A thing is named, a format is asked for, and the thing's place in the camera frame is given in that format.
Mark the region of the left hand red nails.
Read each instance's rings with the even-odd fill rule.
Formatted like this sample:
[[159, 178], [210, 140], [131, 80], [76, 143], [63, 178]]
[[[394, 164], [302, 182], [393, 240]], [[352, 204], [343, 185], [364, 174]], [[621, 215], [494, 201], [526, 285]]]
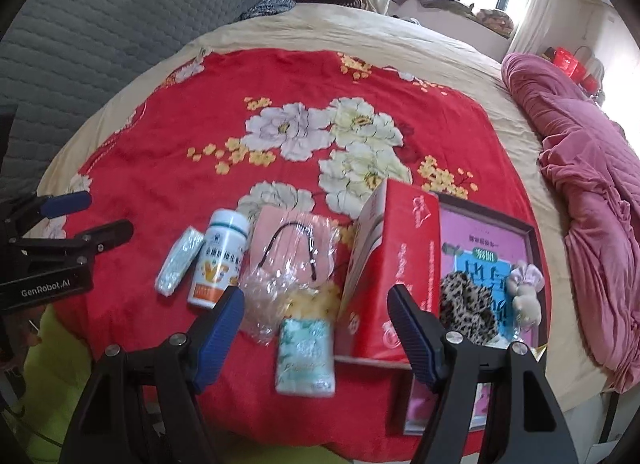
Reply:
[[41, 343], [40, 319], [46, 307], [17, 311], [1, 318], [1, 370], [21, 368], [30, 348]]

